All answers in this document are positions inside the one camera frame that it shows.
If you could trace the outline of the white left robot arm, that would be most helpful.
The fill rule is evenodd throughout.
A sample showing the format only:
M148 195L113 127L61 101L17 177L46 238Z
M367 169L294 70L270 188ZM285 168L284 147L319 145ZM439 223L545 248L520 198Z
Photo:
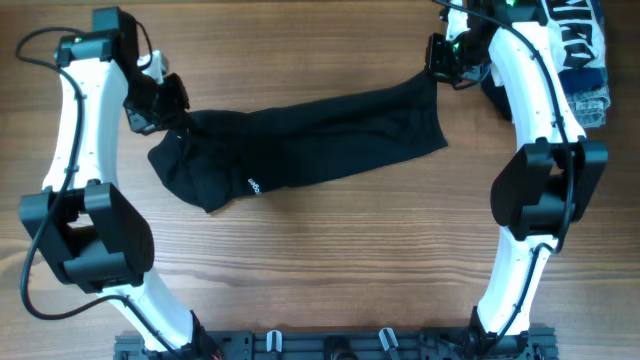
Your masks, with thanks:
M143 25L119 7L92 14L89 31L63 27L50 68L63 102L54 157L39 193L19 215L57 280L110 303L140 334L144 359L219 359L221 348L183 306L154 266L148 222L118 186L119 125L148 135L190 126L179 76L148 41Z

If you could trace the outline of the black t-shirt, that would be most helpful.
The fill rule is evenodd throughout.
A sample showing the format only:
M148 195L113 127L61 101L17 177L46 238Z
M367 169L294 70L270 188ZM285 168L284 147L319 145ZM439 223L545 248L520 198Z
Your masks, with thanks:
M412 160L447 145L436 82L255 112L201 110L148 153L180 200L214 212L236 198L314 185Z

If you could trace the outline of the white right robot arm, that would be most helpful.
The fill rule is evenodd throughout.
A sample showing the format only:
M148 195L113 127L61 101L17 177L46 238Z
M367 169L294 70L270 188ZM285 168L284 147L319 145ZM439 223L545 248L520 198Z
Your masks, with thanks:
M587 139L556 69L541 1L444 1L444 34L429 39L426 71L462 90L492 76L504 88L517 151L490 193L499 245L488 287L455 348L467 359L515 359L533 346L530 308L608 162Z

